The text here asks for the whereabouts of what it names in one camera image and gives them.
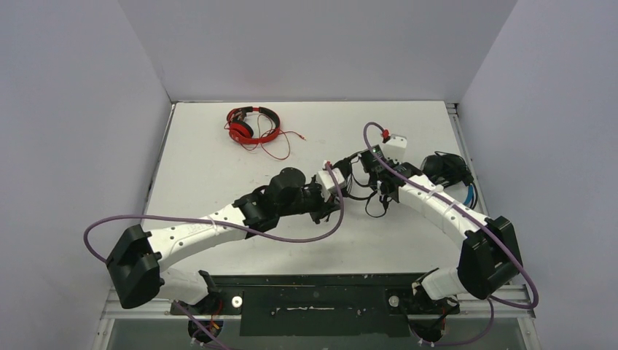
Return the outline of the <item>small black headphones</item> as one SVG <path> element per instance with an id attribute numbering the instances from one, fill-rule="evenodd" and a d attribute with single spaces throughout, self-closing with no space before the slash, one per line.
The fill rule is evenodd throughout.
<path id="1" fill-rule="evenodd" d="M 350 156 L 344 157 L 335 163 L 334 168 L 339 169 L 345 179 L 344 188 L 342 189 L 343 196 L 353 201 L 365 202 L 365 213 L 374 219 L 384 217 L 388 212 L 390 200 L 384 195 L 378 194 L 378 189 L 373 187 L 369 182 L 366 184 L 361 183 L 354 174 L 353 166 L 361 160 L 359 152 L 353 153 Z M 371 189 L 371 193 L 365 196 L 358 196 L 353 194 L 354 187 L 360 187 L 364 189 Z M 379 215 L 374 215 L 369 212 L 369 204 L 374 197 L 378 197 L 378 201 L 383 206 L 383 212 Z"/>

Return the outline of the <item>large black blue headphones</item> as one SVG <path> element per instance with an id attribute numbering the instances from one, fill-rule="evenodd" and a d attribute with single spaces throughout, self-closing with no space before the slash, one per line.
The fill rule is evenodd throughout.
<path id="1" fill-rule="evenodd" d="M 424 158 L 421 170 L 434 184 L 442 185 L 444 188 L 463 183 L 467 187 L 463 204 L 470 209 L 477 207 L 478 189 L 472 171 L 460 155 L 436 151 Z"/>

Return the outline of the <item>red headphones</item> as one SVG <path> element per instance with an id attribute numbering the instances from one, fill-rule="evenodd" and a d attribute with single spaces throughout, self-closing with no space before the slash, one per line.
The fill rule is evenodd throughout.
<path id="1" fill-rule="evenodd" d="M 248 152 L 261 149 L 277 161 L 288 159 L 292 155 L 289 136 L 293 135 L 305 141 L 306 138 L 296 131 L 284 130 L 279 115 L 263 106 L 245 106 L 231 109 L 226 116 L 223 129 L 229 138 Z M 274 155 L 266 145 L 283 137 L 287 151 L 285 155 Z"/>

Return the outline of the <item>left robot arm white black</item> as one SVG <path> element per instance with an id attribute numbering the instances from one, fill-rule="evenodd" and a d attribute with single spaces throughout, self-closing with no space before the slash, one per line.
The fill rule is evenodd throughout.
<path id="1" fill-rule="evenodd" d="M 199 219 L 146 231 L 124 230 L 106 259 L 120 304 L 142 306 L 155 298 L 180 300 L 207 314 L 219 289 L 204 271 L 189 273 L 173 265 L 218 245 L 263 236 L 280 218 L 309 214 L 318 223 L 340 210 L 345 178 L 338 168 L 319 171 L 310 182 L 296 168 L 285 168 L 270 183 Z"/>

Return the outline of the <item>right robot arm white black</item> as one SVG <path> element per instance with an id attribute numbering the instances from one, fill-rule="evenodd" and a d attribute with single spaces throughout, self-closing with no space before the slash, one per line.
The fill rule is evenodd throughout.
<path id="1" fill-rule="evenodd" d="M 415 166 L 385 158 L 379 146 L 361 152 L 360 161 L 373 190 L 417 211 L 460 250 L 456 266 L 430 271 L 412 283 L 418 310 L 430 312 L 442 299 L 461 293 L 487 299 L 519 274 L 523 262 L 508 219 L 466 207 Z"/>

